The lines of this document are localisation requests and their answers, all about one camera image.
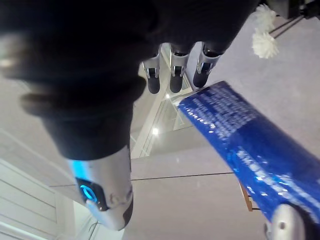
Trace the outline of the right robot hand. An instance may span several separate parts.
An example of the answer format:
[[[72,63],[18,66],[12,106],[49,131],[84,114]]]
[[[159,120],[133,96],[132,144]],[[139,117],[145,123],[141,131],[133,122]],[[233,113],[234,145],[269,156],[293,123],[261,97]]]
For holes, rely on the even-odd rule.
[[[154,80],[142,62],[169,43],[196,42],[214,62],[256,0],[3,0],[0,71],[25,81],[23,109],[41,119],[67,160],[86,207],[120,231],[133,212],[130,128],[134,102]]]

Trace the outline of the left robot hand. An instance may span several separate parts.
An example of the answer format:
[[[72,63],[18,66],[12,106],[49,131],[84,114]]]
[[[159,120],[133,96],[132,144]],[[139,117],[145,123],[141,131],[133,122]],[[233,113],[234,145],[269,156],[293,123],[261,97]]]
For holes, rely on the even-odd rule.
[[[264,224],[266,240],[307,240],[313,237],[305,213],[297,206],[280,204],[274,210],[271,222]]]

